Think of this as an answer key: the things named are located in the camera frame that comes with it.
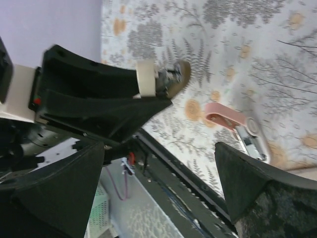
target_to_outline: table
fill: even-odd
[[[220,196],[214,144],[240,145],[204,120],[209,102],[256,118],[272,165],[317,164],[316,1],[105,0],[102,12],[103,63],[191,63],[188,88],[144,129]]]

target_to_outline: floral pattern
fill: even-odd
[[[222,196],[214,144],[240,145],[204,119],[209,102],[256,118],[274,166],[317,165],[316,17],[314,0],[104,0],[102,62],[191,63],[190,85],[144,128]]]

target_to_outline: cable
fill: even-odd
[[[119,194],[119,191],[118,191],[118,189],[117,189],[117,186],[115,185],[115,182],[114,182],[114,179],[113,179],[113,177],[112,177],[112,175],[111,175],[111,173],[110,173],[110,170],[108,169],[107,166],[106,166],[105,168],[106,168],[106,170],[107,170],[107,172],[108,172],[108,174],[109,174],[110,180],[111,180],[111,182],[112,182],[112,185],[113,185],[113,187],[114,187],[114,190],[115,190],[115,192],[116,192],[118,198],[119,198],[121,201],[127,200],[127,199],[128,199],[128,181],[127,181],[128,179],[127,179],[127,172],[124,171],[125,195],[124,195],[124,198],[122,198],[121,195]]]

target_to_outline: tablecloth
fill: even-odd
[[[220,196],[214,144],[240,144],[204,120],[209,102],[254,117],[274,166],[317,164],[315,0],[104,0],[102,12],[103,63],[191,63],[190,85],[144,128]]]

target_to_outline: white plastic basket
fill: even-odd
[[[85,238],[98,238],[111,227],[108,194],[99,183],[85,233]]]

